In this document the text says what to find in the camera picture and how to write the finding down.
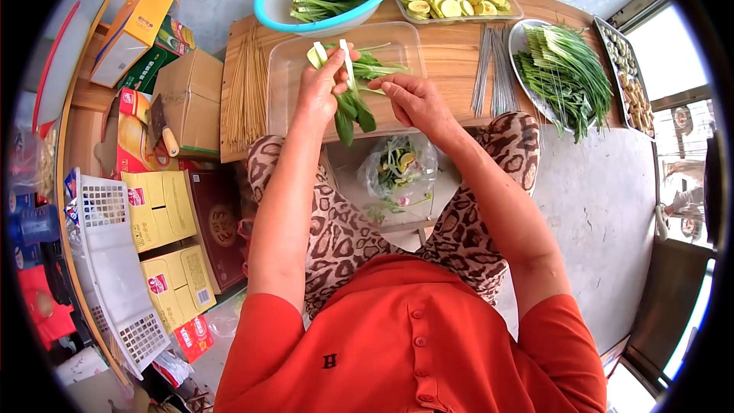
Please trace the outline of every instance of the plastic tray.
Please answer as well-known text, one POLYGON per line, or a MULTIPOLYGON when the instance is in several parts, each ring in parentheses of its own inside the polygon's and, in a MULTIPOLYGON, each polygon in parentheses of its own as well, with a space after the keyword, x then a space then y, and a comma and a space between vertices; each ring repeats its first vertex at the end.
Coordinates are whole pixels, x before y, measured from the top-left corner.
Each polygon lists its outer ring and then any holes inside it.
POLYGON ((485 23, 487 21, 514 21, 521 20, 525 16, 522 7, 517 0, 508 0, 510 3, 509 11, 500 11, 499 14, 489 16, 457 16, 455 18, 431 18, 430 20, 417 20, 412 18, 405 12, 405 7, 400 0, 395 0, 400 8, 400 13, 406 21, 413 24, 456 24, 456 23, 485 23))
POLYGON ((619 67, 611 60, 611 54, 609 53, 609 50, 607 50, 606 42, 610 41, 609 37, 604 35, 604 33, 601 31, 601 28, 607 28, 610 31, 612 31, 615 35, 617 35, 618 39, 622 39, 627 42, 627 45, 629 45, 630 51, 632 52, 632 58, 635 60, 635 66, 637 67, 637 75, 630 75, 631 78, 636 78, 639 80, 640 85, 642 85, 642 92, 645 93, 645 98, 647 101, 650 101, 650 98, 647 96, 647 88, 645 87, 645 80, 642 78, 642 70, 640 70, 640 64, 637 60, 637 56, 635 56, 635 49, 632 48, 632 44, 629 40, 625 37, 625 35, 621 32, 619 32, 617 29, 613 28, 609 23, 602 20, 599 16, 594 16, 594 27, 597 30, 597 33, 599 34, 599 38, 601 39, 601 46, 604 48, 604 54, 606 55, 607 60, 609 61, 609 64, 611 65, 612 69, 612 78, 614 78, 614 85, 617 87, 617 99, 618 99, 618 105, 619 105, 619 116, 621 117, 622 124, 627 126, 627 128, 635 133, 639 133, 643 135, 646 139, 655 142, 656 140, 656 134, 655 134, 655 128, 653 128, 653 137, 649 137, 647 134, 643 133, 642 131, 638 130, 637 128, 633 127, 629 121, 627 120, 627 111, 625 110, 625 103, 623 102, 624 96, 622 96, 622 82, 619 81, 619 75, 617 75, 617 70, 619 67))
MULTIPOLYGON (((327 44, 337 43, 339 39, 346 39, 357 49, 376 47, 390 42, 389 46, 370 52, 380 61, 399 63, 412 69, 410 73, 417 77, 427 76, 421 40, 418 37, 417 29, 408 23, 364 24, 350 31, 322 39, 299 37, 284 41, 270 52, 266 100, 268 134, 285 136, 288 133, 298 99, 301 73, 309 64, 306 53, 313 47, 314 41, 327 44)), ((362 133, 359 126, 355 125, 355 138, 405 130, 405 127, 395 119, 390 99, 369 91, 361 91, 361 95, 377 121, 377 131, 362 133)), ((338 136, 331 122, 326 127, 324 142, 335 140, 338 140, 338 136)))

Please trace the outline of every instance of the clear plastic container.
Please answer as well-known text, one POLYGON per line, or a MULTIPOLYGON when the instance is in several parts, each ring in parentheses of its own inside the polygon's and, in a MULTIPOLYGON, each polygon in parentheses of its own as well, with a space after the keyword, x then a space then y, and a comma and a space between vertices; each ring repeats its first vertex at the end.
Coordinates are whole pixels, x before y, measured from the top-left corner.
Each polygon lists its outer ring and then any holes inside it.
POLYGON ((406 21, 413 24, 456 24, 456 23, 484 23, 493 21, 515 21, 521 20, 525 16, 522 7, 518 4, 517 0, 507 0, 510 4, 509 11, 500 11, 498 14, 489 16, 457 16, 455 18, 431 18, 429 20, 417 20, 412 18, 405 12, 405 6, 400 0, 395 0, 398 3, 400 13, 406 21))
MULTIPOLYGON (((427 77, 421 39, 418 37, 417 29, 408 23, 363 24, 350 31, 320 40, 313 37, 299 37, 284 41, 270 52, 266 101, 268 134, 285 136, 288 133, 298 98, 301 73, 309 64, 306 53, 313 47, 314 41, 328 44, 337 43, 339 39, 353 43, 356 49, 390 43, 387 47, 371 50, 372 56, 383 63, 393 62, 406 66, 411 69, 410 73, 417 77, 427 77)), ((390 99, 369 91, 360 93, 374 115, 377 130, 363 133, 355 124, 355 138, 411 131, 395 118, 390 99)), ((330 122, 326 127, 324 142, 338 139, 334 123, 330 122)))

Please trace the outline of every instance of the white bowl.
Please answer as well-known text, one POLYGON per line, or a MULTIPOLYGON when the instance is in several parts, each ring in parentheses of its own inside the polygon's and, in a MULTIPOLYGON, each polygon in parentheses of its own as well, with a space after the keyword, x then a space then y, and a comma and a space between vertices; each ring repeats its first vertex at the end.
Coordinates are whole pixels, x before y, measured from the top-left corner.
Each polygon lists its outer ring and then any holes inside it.
POLYGON ((382 1, 367 0, 333 18, 316 23, 302 23, 290 15, 292 0, 255 0, 255 15, 260 23, 275 31, 311 37, 333 36, 364 23, 382 1))

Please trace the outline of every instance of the red shirt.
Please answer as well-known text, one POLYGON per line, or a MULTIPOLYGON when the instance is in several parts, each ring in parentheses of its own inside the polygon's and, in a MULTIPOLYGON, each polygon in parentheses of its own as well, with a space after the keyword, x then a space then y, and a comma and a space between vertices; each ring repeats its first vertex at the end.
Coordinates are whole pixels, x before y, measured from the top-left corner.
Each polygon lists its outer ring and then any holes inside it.
POLYGON ((242 305, 215 411, 606 411, 606 380, 573 297, 504 319, 417 257, 370 260, 307 332, 289 302, 242 305))

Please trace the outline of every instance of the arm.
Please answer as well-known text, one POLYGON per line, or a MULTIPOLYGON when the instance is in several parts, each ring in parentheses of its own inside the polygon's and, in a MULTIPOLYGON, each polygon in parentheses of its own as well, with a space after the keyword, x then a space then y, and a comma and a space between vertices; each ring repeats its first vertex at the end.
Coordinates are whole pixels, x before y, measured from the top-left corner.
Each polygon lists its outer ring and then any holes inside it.
POLYGON ((533 200, 458 124, 434 83, 405 74, 372 80, 399 121, 417 127, 451 157, 474 193, 482 221, 507 259, 519 319, 548 297, 571 294, 563 257, 533 200))
MULTIPOLYGON (((346 90, 343 82, 332 88, 344 51, 335 47, 327 54, 330 58, 321 69, 308 67, 302 74, 296 111, 255 216, 247 259, 248 295, 269 293, 299 312, 318 154, 326 125, 336 111, 336 98, 331 94, 346 90)), ((352 52, 355 56, 359 59, 359 53, 352 52)), ((338 78, 346 80, 346 72, 339 71, 338 78)))

